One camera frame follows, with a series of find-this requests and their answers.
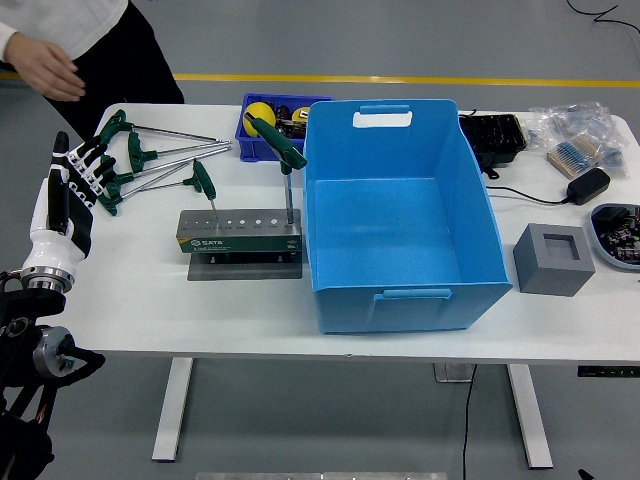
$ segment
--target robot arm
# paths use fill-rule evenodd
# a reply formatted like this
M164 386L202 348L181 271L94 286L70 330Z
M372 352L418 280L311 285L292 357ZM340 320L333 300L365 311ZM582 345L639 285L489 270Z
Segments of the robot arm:
M69 151L60 132L51 167L42 182L31 221L33 248L22 269L0 274L0 478L35 479L53 460L47 434L58 388L88 377L104 363L100 354L76 347L64 327L38 326L39 317L64 310L64 293L76 277L76 267L91 249L91 210L113 176L114 159L103 158L100 137ZM22 289L5 291L10 280ZM75 360L84 365L74 369ZM11 407L6 388L21 388ZM22 420L37 390L42 388L38 414Z

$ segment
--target bin handle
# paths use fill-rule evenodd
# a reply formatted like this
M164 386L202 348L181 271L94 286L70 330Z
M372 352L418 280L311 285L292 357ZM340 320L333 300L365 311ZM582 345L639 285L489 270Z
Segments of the bin handle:
M370 127L408 127L413 112L409 105L362 105L353 114L353 126Z
M409 105L362 105L361 115L380 115L391 113L409 113Z
M382 294L376 293L374 300L391 298L442 298L449 300L453 295L450 288L411 288L400 290L383 290Z

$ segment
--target blue storage box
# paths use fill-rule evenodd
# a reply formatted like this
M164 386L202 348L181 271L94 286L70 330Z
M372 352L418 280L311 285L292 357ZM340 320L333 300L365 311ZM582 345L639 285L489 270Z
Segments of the blue storage box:
M276 154L269 147L269 144L261 137L250 137L242 125L242 115L248 105L255 102L271 102L275 108L286 105L295 112L300 107L310 107L315 102L323 100L333 100L332 97L307 97L301 95L275 95L270 93L247 93L242 101L242 111L236 128L236 140L240 144L240 160L244 162L257 162L260 160L278 160ZM302 153L304 138L292 138L291 141Z
M465 329L511 288L453 101L316 103L305 157L322 333Z

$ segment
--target green handle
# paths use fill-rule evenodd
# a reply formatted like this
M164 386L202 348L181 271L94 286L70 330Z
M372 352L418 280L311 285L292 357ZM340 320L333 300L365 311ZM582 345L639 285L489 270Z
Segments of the green handle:
M194 166L194 172L193 175L191 176L191 178L185 178L182 181L183 185L193 185L193 188L196 189L196 192L200 193L202 192L202 184L200 183L200 179L198 178L198 174L195 172L195 166Z
M111 138L118 132L132 132L133 123L127 122L126 119L127 115L124 110L118 110L114 113L98 134L100 136L100 143L107 145L111 141Z
M140 136L137 133L131 132L129 134L129 162L131 163L132 172L141 172L145 162L155 160L156 158L158 158L157 151L142 151L142 147L140 146Z
M100 204L114 217L118 214L118 209L116 205L122 203L122 197L120 195L116 195L114 197L108 198L104 193L98 196L98 201Z
M250 113L245 112L244 116L249 120L251 126L255 128L256 132L269 144L271 150L278 156L280 159L280 170L283 174L288 175L291 173L292 168L300 170L307 165L307 160L300 155L300 152L298 152L293 142L282 135L275 127L269 125L262 118L254 117Z
M102 157L100 157L100 163L106 163L107 161L109 161L110 158L111 157L109 157L109 155L102 155ZM133 182L134 180L135 180L135 177L133 173L116 174L115 177L113 177L113 180L107 183L107 186L106 186L106 190L107 190L107 193L109 194L109 197L116 198L118 195L120 195L120 187L125 183L130 183L130 182Z
M204 190L204 194L207 196L207 198L209 200L215 200L216 189L213 186L211 177L209 177L209 174L204 168L204 165L202 165L202 163L200 163L198 160L193 161L193 172L200 182L200 185L202 185L202 190Z

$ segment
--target person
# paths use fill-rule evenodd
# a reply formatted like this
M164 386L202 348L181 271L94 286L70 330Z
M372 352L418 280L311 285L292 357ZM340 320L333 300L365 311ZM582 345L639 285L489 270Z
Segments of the person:
M129 0L0 0L0 54L85 141L115 103L184 103Z

